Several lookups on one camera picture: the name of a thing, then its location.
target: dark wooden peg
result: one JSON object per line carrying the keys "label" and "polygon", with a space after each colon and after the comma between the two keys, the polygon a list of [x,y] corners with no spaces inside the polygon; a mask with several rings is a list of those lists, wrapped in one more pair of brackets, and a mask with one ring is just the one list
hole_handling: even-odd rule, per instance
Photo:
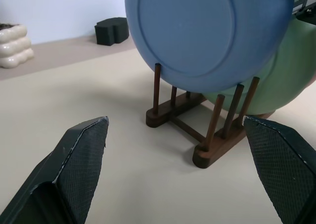
{"label": "dark wooden peg", "polygon": [[187,92],[186,92],[186,98],[187,98],[187,99],[190,99],[190,96],[191,96],[191,92],[187,91]]}
{"label": "dark wooden peg", "polygon": [[161,74],[161,65],[160,63],[156,63],[155,64],[155,80],[154,80],[154,105],[153,105],[154,114],[158,114],[160,74]]}
{"label": "dark wooden peg", "polygon": [[177,88],[172,86],[172,91],[171,91],[171,106],[176,105],[176,97],[177,97]]}
{"label": "dark wooden peg", "polygon": [[222,132],[222,139],[226,139],[228,136],[228,133],[231,129],[232,123],[233,123],[233,119],[234,119],[234,115],[236,113],[240,98],[242,96],[242,92],[243,92],[244,86],[241,84],[238,84],[235,90],[235,94],[234,97],[232,99],[232,103],[231,106],[229,107],[229,111],[228,111],[228,115],[226,117],[225,120],[225,124],[223,127],[223,132]]}
{"label": "dark wooden peg", "polygon": [[207,130],[207,135],[206,135],[206,139],[204,141],[204,150],[207,152],[210,150],[213,138],[214,138],[214,134],[215,134],[215,130],[216,130],[216,126],[217,126],[217,122],[219,120],[221,111],[222,111],[222,107],[223,107],[223,103],[225,100],[225,96],[223,96],[222,94],[219,94],[217,96],[216,102],[215,102],[215,107],[213,110],[213,115]]}
{"label": "dark wooden peg", "polygon": [[238,117],[238,121],[237,121],[237,125],[239,127],[242,127],[242,120],[243,120],[243,117],[246,115],[247,111],[248,111],[248,108],[251,104],[251,100],[253,98],[253,96],[255,95],[255,92],[257,90],[257,87],[258,87],[258,84],[259,84],[259,81],[260,81],[260,78],[259,77],[254,77],[252,79],[252,82],[251,82],[251,85],[250,85],[250,88],[248,90],[248,93],[247,93],[247,96],[245,98],[245,101],[243,102],[243,105],[242,105],[242,108],[241,108],[241,111],[239,113],[239,117]]}

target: white wall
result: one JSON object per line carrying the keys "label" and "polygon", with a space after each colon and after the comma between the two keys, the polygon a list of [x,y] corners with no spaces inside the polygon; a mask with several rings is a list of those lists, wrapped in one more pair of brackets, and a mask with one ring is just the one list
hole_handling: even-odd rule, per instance
{"label": "white wall", "polygon": [[96,22],[117,16],[124,0],[0,0],[0,22],[25,24],[34,44],[92,35]]}

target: wooden dowel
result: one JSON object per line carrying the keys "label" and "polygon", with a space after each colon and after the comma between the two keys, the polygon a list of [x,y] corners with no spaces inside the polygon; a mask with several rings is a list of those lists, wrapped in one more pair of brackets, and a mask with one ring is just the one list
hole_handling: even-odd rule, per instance
{"label": "wooden dowel", "polygon": [[241,84],[238,84],[235,90],[234,97],[232,99],[231,106],[229,107],[228,115],[225,120],[225,124],[223,127],[223,132],[222,132],[222,139],[226,139],[229,133],[229,130],[231,129],[234,115],[236,113],[240,98],[242,96],[242,91],[243,91],[244,86]]}
{"label": "wooden dowel", "polygon": [[172,86],[172,91],[171,91],[171,106],[176,105],[176,97],[177,97],[177,88]]}
{"label": "wooden dowel", "polygon": [[250,106],[251,100],[252,100],[253,96],[255,95],[256,89],[258,87],[259,81],[260,81],[259,77],[254,77],[252,79],[252,82],[251,82],[250,88],[248,90],[247,96],[245,98],[245,101],[244,101],[244,103],[242,105],[242,108],[241,108],[241,111],[239,113],[239,117],[238,117],[238,121],[237,121],[237,125],[239,127],[242,126],[243,117],[247,113],[247,110],[248,110],[248,108]]}
{"label": "wooden dowel", "polygon": [[161,73],[161,65],[160,63],[156,63],[155,64],[155,80],[154,80],[154,106],[153,106],[154,114],[158,113],[160,73]]}
{"label": "wooden dowel", "polygon": [[177,117],[175,117],[173,115],[170,116],[170,121],[173,122],[175,125],[177,125],[179,128],[181,128],[183,131],[188,133],[190,136],[195,138],[197,141],[199,141],[199,142],[205,141],[205,137],[203,135],[201,135],[199,132],[197,132],[196,130],[191,128],[189,125],[187,125],[186,123],[184,123],[183,121],[181,121]]}
{"label": "wooden dowel", "polygon": [[210,124],[208,127],[206,139],[204,141],[205,151],[210,150],[210,147],[211,147],[211,144],[212,144],[212,141],[214,138],[214,133],[216,130],[217,122],[218,122],[219,116],[220,116],[221,111],[222,111],[224,100],[225,100],[225,96],[223,96],[222,94],[219,94],[217,96],[217,99],[215,102],[215,107],[213,110],[213,115],[212,115],[212,118],[211,118],[211,121],[210,121]]}

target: black foam block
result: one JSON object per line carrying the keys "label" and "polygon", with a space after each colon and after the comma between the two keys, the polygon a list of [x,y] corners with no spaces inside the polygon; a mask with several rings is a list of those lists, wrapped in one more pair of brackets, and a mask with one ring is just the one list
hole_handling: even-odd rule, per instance
{"label": "black foam block", "polygon": [[129,37],[127,19],[111,18],[98,22],[95,26],[97,44],[111,46],[120,44]]}

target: wooden base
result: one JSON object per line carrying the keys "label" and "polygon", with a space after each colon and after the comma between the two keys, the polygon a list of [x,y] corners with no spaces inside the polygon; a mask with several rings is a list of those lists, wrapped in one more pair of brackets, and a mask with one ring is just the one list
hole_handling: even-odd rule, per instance
{"label": "wooden base", "polygon": [[150,109],[146,113],[146,124],[151,128],[157,128],[160,125],[170,121],[170,116],[179,116],[186,111],[198,106],[202,102],[206,101],[202,94],[191,93],[189,98],[186,94],[181,94],[175,97],[175,105],[172,105],[172,101],[168,100],[158,106],[158,113],[154,113],[154,109]]}
{"label": "wooden base", "polygon": [[[189,91],[182,95],[176,96],[177,88],[172,87],[171,99],[159,105],[160,72],[161,65],[156,64],[154,104],[153,108],[148,110],[146,113],[146,124],[151,128],[157,128],[160,125],[171,121],[189,135],[194,137],[197,141],[199,141],[200,144],[195,147],[193,153],[193,163],[197,167],[202,169],[209,167],[246,136],[242,126],[242,120],[246,115],[251,100],[255,94],[259,83],[259,78],[253,78],[247,96],[242,105],[240,114],[238,118],[233,120],[244,88],[243,85],[237,85],[224,127],[221,130],[215,132],[225,100],[225,96],[222,94],[217,96],[207,135],[204,137],[189,125],[178,119],[177,116],[206,101],[205,97],[200,93],[191,93]],[[266,119],[271,114],[272,113],[258,115],[258,117]]]}
{"label": "wooden base", "polygon": [[[257,117],[267,119],[272,114],[273,113],[263,114]],[[246,132],[243,127],[237,126],[237,120],[238,119],[235,119],[233,121],[231,130],[226,139],[221,138],[223,129],[214,134],[212,146],[209,151],[205,150],[203,142],[195,147],[192,160],[197,167],[201,169],[209,167],[246,137]]]}

